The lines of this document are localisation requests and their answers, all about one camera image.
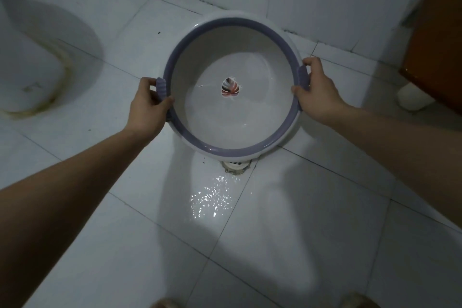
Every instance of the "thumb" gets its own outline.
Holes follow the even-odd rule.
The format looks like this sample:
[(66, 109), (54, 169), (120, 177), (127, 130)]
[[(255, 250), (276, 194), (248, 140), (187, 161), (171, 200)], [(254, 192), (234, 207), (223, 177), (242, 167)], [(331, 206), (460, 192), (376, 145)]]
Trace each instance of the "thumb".
[(159, 106), (162, 107), (165, 112), (167, 112), (172, 107), (174, 102), (175, 99), (173, 98), (173, 96), (168, 96), (164, 100), (162, 100)]
[(297, 99), (300, 101), (305, 95), (308, 95), (308, 91), (306, 91), (305, 89), (303, 89), (301, 86), (299, 85), (293, 85), (291, 87), (291, 91), (292, 93), (297, 96)]

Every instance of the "drain cover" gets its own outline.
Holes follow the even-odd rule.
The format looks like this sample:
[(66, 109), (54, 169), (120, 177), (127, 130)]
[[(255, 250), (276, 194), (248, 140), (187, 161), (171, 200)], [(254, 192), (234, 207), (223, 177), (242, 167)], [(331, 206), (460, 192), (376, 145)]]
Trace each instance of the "drain cover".
[(221, 164), (228, 173), (240, 175), (249, 168), (251, 162), (252, 160), (246, 162), (222, 162)]

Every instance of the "person's left arm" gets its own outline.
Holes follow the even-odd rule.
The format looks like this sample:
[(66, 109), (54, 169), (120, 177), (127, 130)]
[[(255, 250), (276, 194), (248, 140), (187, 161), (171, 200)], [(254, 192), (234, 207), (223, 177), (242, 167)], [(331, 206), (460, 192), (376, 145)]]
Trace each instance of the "person's left arm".
[(0, 191), (0, 306), (21, 307), (71, 245), (117, 179), (159, 134), (173, 98), (142, 78), (126, 127)]

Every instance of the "foot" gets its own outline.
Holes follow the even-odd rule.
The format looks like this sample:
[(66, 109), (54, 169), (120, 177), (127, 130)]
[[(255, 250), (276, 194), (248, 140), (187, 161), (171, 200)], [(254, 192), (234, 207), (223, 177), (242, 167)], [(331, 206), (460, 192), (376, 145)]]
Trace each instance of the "foot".
[(180, 308), (180, 306), (177, 305), (172, 300), (163, 298), (160, 301), (157, 301), (156, 303), (154, 303), (154, 305), (151, 308)]
[(370, 298), (354, 292), (343, 297), (340, 308), (380, 308), (380, 306)]

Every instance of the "white pillar base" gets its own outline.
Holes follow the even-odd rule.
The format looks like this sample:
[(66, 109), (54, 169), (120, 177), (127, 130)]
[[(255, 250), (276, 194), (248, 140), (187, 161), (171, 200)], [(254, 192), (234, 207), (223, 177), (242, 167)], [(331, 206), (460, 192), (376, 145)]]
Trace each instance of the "white pillar base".
[(430, 95), (420, 90), (413, 83), (408, 83), (396, 93), (399, 106), (408, 111), (419, 111), (435, 102)]

